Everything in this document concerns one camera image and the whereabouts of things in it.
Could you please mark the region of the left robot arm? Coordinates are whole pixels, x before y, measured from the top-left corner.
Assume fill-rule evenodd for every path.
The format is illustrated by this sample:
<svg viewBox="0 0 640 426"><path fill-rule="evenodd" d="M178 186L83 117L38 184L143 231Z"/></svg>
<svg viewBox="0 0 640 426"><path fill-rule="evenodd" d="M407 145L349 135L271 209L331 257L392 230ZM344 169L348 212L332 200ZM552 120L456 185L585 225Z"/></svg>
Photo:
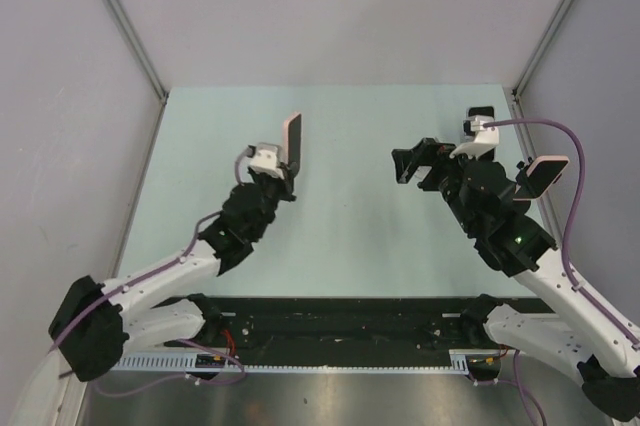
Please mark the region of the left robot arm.
<svg viewBox="0 0 640 426"><path fill-rule="evenodd" d="M75 280L48 334L76 378L89 383L124 356L166 342L207 346L221 333L220 313L203 294L172 296L244 262L275 221L282 202L293 202L300 164L250 165L250 181L234 186L221 210L199 219L187 245L126 278Z"/></svg>

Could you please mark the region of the pink case phone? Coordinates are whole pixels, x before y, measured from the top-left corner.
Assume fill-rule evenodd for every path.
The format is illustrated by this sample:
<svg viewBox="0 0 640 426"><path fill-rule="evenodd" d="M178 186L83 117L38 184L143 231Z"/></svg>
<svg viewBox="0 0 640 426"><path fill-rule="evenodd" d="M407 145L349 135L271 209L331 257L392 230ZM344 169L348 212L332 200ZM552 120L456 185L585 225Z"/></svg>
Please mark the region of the pink case phone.
<svg viewBox="0 0 640 426"><path fill-rule="evenodd" d="M283 162L293 176L301 167L302 149L302 114L296 112L287 118L283 124L284 156Z"/></svg>

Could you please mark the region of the black phone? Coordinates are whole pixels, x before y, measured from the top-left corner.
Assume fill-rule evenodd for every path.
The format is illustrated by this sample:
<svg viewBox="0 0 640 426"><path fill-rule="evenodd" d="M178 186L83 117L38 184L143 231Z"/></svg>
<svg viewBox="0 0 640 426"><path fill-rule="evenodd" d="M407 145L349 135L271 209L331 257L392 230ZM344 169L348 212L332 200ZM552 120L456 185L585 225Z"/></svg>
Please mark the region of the black phone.
<svg viewBox="0 0 640 426"><path fill-rule="evenodd" d="M468 117L484 116L484 117L490 117L492 120L494 120L495 119L495 108L493 106L470 107L467 110L467 116Z"/></svg>

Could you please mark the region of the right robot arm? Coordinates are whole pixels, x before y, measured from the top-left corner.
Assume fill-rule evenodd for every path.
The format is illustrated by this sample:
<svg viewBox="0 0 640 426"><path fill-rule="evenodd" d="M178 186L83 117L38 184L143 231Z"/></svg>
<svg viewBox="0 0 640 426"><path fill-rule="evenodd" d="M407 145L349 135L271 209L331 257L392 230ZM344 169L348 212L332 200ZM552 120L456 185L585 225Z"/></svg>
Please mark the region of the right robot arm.
<svg viewBox="0 0 640 426"><path fill-rule="evenodd" d="M511 346L573 380L602 413L628 422L639 414L639 330L589 284L535 220L516 184L496 161L455 156L456 147L432 138L395 149L396 181L408 183L422 167L425 192L439 192L482 260L514 279L556 313L561 331L522 318L512 307L479 296L463 314L461 334L473 347Z"/></svg>

